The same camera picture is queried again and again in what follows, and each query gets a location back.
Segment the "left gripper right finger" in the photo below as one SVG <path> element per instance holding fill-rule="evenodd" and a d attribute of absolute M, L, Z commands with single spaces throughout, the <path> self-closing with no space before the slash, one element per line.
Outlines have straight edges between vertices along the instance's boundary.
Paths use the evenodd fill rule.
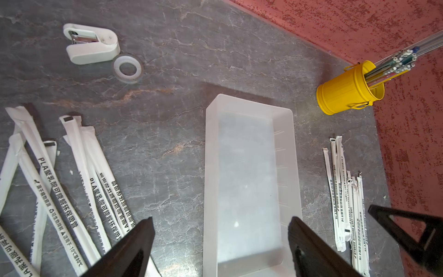
<path fill-rule="evenodd" d="M 288 226 L 288 242 L 298 277 L 360 276 L 299 217 Z"/>

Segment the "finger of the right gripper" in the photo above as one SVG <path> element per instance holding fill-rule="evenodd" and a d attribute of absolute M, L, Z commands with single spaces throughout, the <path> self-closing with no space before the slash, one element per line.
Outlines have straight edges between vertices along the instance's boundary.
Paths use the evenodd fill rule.
<path fill-rule="evenodd" d="M 382 226 L 414 262 L 437 277 L 443 275 L 443 219 L 412 211 L 372 204 L 368 213 Z M 412 235 L 395 220 L 417 223 L 419 234 Z"/>

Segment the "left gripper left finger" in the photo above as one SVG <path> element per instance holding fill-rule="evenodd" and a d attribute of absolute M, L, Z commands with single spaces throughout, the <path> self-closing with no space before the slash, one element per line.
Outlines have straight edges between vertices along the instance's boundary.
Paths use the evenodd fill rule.
<path fill-rule="evenodd" d="M 147 271 L 155 229 L 153 219 L 143 219 L 83 277 L 143 277 Z"/>

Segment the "translucent plastic storage box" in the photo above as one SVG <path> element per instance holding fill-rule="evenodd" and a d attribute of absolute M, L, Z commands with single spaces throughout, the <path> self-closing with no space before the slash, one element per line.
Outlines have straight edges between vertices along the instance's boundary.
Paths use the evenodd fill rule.
<path fill-rule="evenodd" d="M 290 109 L 218 95 L 206 110 L 205 277 L 293 277 L 302 205 Z"/>

